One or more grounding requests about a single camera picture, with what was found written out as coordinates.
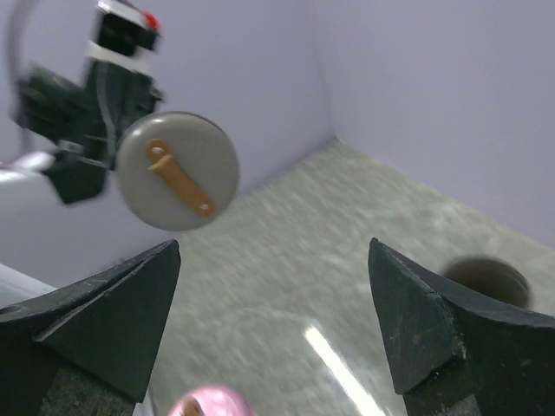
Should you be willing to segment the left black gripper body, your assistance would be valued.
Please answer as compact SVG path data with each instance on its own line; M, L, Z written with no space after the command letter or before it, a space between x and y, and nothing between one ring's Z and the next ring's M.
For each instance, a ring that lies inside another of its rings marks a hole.
M65 205L101 194L122 135L164 98L152 76L96 60L81 85L35 65L18 82L18 94L16 124L56 147L41 172Z

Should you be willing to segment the grey round lid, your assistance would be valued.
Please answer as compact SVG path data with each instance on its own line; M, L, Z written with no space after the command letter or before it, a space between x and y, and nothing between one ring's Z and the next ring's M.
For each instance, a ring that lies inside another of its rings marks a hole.
M121 137L115 173L127 208L163 231L212 222L234 200L239 163L228 135L198 114L150 114Z

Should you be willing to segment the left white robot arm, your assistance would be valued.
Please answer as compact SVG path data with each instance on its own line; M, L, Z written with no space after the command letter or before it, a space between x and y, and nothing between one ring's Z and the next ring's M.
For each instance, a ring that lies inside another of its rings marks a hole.
M102 194L122 136L163 94L146 64L91 58L82 84L36 65L16 87L14 122L54 145L1 166L1 215L74 205Z

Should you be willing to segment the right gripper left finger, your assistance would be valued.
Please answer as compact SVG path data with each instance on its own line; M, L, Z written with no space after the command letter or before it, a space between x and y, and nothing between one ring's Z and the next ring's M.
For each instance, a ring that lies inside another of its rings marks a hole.
M147 392L180 273L168 240L1 310L3 415L130 415Z

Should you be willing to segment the pink round lid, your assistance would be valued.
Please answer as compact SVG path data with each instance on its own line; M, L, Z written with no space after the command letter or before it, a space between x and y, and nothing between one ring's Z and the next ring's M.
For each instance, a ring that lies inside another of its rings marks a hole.
M168 416L254 416L247 400L226 385L208 385L185 393Z

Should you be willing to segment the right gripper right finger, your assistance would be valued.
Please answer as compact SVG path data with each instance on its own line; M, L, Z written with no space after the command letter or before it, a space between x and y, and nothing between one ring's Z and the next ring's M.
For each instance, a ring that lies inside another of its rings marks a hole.
M552 415L554 319L447 280L374 238L369 281L409 415Z

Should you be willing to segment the tall grey cylinder container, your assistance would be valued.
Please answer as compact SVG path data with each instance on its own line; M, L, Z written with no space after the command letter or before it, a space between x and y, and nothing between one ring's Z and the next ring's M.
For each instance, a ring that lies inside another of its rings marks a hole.
M511 264L492 257L463 257L448 264L441 275L483 296L529 309L529 282Z

